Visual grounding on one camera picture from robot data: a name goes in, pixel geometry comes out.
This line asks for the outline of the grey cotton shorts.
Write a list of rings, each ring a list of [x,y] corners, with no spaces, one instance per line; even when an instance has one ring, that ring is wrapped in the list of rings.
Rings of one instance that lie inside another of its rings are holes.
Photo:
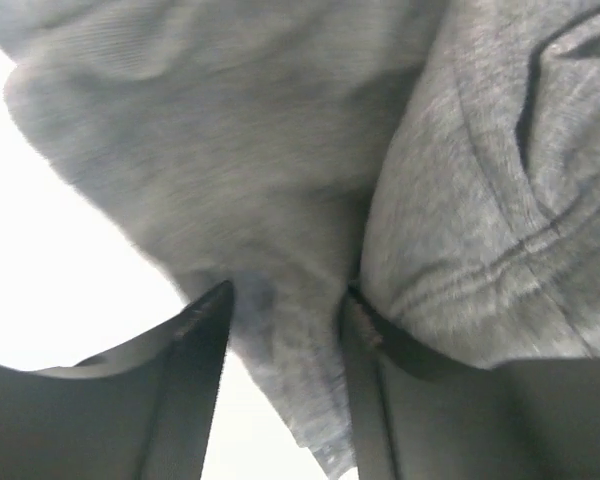
[[[331,479],[356,465],[347,283],[479,367],[600,357],[600,1],[0,1],[5,101],[234,347]]]

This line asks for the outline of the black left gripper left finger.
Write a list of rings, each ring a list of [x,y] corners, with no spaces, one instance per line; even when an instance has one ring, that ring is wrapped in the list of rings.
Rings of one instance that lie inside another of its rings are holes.
[[[233,313],[224,281],[72,367],[0,365],[0,479],[197,479]]]

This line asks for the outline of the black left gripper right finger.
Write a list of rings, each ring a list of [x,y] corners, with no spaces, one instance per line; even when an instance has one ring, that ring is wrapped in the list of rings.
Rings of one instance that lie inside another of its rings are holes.
[[[358,473],[363,479],[600,479],[600,359],[472,368],[379,315],[342,303]]]

